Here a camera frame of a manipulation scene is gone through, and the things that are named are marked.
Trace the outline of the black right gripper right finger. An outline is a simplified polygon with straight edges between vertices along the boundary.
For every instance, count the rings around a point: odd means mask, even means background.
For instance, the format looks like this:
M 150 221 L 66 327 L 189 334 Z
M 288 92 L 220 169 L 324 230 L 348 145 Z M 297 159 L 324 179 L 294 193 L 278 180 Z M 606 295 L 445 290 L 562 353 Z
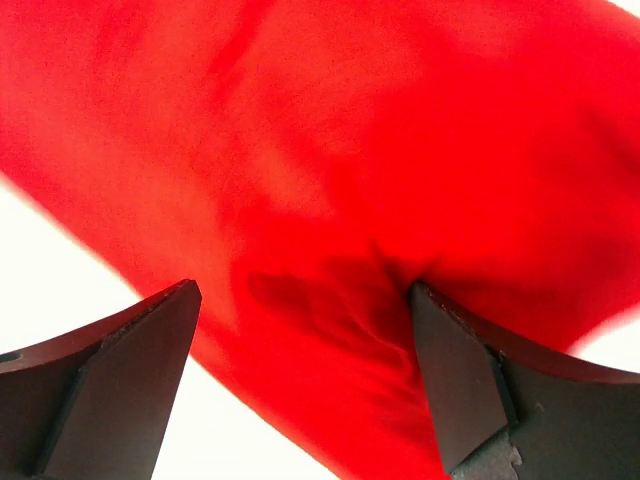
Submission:
M 449 478 L 638 478 L 638 374 L 553 351 L 421 282 L 408 300 Z

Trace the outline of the red t-shirt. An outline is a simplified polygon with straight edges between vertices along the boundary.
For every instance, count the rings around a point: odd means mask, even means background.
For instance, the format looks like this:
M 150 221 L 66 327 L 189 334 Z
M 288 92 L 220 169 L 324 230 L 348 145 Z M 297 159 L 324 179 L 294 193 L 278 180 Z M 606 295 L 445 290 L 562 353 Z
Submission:
M 422 280 L 564 351 L 639 300 L 639 20 L 607 1 L 5 1 L 1 169 L 350 479 L 439 479 Z

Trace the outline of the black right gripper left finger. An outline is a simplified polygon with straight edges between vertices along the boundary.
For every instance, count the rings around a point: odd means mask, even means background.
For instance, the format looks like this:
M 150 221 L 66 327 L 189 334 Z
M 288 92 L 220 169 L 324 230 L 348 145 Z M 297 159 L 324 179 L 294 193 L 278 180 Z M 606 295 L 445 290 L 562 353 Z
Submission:
M 184 280 L 2 354 L 2 478 L 151 478 L 200 306 Z

